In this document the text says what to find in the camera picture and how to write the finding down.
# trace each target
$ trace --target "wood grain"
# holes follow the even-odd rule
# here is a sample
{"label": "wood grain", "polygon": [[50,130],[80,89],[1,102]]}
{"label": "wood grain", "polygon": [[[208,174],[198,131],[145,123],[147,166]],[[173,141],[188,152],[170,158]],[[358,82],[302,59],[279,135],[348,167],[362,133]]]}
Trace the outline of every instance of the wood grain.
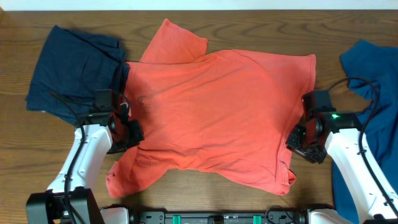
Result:
{"label": "wood grain", "polygon": [[[57,24],[121,40],[128,60],[139,60],[164,18],[208,38],[208,52],[245,49],[317,56],[317,89],[345,77],[339,56],[359,39],[398,46],[396,11],[90,11],[4,12],[0,17],[0,223],[26,223],[25,203],[44,191],[72,146],[73,128],[49,114],[25,110],[44,41]],[[339,110],[368,104],[341,85],[331,94]],[[147,190],[110,198],[104,178],[120,155],[107,156],[95,190],[99,206],[126,203],[179,210],[265,210],[271,205],[333,204],[331,159],[309,164],[293,156],[297,181],[280,197],[217,174],[170,170]]]}

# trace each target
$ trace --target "navy blue garment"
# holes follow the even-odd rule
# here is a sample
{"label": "navy blue garment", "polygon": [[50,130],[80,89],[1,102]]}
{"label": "navy blue garment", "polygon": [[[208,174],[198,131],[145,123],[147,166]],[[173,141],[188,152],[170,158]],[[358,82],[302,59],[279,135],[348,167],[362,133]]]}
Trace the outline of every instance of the navy blue garment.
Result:
{"label": "navy blue garment", "polygon": [[[62,102],[50,92],[68,100],[92,105],[95,90],[121,91],[129,68],[119,40],[105,35],[84,34],[55,26],[44,43],[26,97],[28,110],[46,111],[70,124],[76,122]],[[90,106],[71,104],[78,115]]]}
{"label": "navy blue garment", "polygon": [[[398,190],[398,47],[378,47],[359,41],[341,57],[347,77],[361,77],[372,82],[379,92],[377,113],[365,133],[369,147],[387,180]],[[374,98],[369,85],[351,80],[348,87],[363,98]],[[364,123],[374,105],[358,113]],[[358,223],[354,201],[336,164],[333,164],[333,196],[337,212]]]}

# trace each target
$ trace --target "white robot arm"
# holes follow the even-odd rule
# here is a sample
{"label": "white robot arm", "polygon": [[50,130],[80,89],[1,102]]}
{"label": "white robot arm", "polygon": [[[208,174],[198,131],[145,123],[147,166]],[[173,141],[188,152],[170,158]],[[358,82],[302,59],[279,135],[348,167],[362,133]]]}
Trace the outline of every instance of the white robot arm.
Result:
{"label": "white robot arm", "polygon": [[[327,153],[337,164],[348,190],[353,197],[359,217],[359,223],[372,220],[378,214],[385,219],[397,218],[386,199],[374,182],[365,163],[361,157],[358,147],[359,131],[356,128],[341,129],[338,133],[330,133],[326,139],[325,148]],[[366,138],[363,138],[363,147],[373,172],[379,179],[382,187],[393,199],[393,204],[398,207],[398,197],[395,190],[387,181],[379,165],[369,150]],[[309,223],[350,223],[342,219],[334,211],[314,210],[309,214]]]}
{"label": "white robot arm", "polygon": [[95,183],[105,155],[125,152],[143,140],[137,120],[129,120],[129,104],[120,104],[119,93],[112,90],[96,92],[93,110],[79,118],[70,153],[55,180],[46,192],[31,194],[26,203],[29,223],[129,223],[125,207],[100,211],[93,196]]}

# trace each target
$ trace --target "t-shirt sleeve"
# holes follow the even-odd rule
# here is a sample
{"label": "t-shirt sleeve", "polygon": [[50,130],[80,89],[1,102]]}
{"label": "t-shirt sleeve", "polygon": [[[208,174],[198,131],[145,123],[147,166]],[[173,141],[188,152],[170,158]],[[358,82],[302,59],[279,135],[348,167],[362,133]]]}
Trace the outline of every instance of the t-shirt sleeve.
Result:
{"label": "t-shirt sleeve", "polygon": [[190,63],[206,54],[207,42],[206,38],[199,37],[165,19],[140,62]]}
{"label": "t-shirt sleeve", "polygon": [[132,147],[116,161],[106,176],[106,186],[112,197],[123,197],[148,188],[170,169],[167,163],[143,158]]}

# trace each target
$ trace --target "wrinkled fabric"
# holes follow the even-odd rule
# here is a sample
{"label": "wrinkled fabric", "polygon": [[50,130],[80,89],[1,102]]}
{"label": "wrinkled fabric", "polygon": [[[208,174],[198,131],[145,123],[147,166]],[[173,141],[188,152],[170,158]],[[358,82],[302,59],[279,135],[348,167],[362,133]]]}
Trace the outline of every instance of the wrinkled fabric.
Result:
{"label": "wrinkled fabric", "polygon": [[296,177],[285,141],[315,85],[315,56],[222,50],[165,20],[124,94],[145,140],[110,170],[112,197],[148,188],[169,169],[215,172],[285,195]]}
{"label": "wrinkled fabric", "polygon": [[[50,92],[77,103],[91,105],[95,90],[120,91],[129,67],[119,40],[105,35],[83,34],[54,26],[44,43],[26,97],[28,110],[46,111],[74,124],[75,117]],[[90,106],[69,103],[77,115]]]}
{"label": "wrinkled fabric", "polygon": [[[365,40],[359,41],[341,57],[347,77],[361,77],[374,84],[379,92],[376,115],[365,133],[374,158],[394,190],[398,190],[398,47],[379,47]],[[372,88],[358,80],[348,87],[367,100],[374,98]],[[363,124],[374,105],[358,113]],[[333,198],[337,212],[351,222],[358,223],[354,200],[337,165],[333,163]]]}

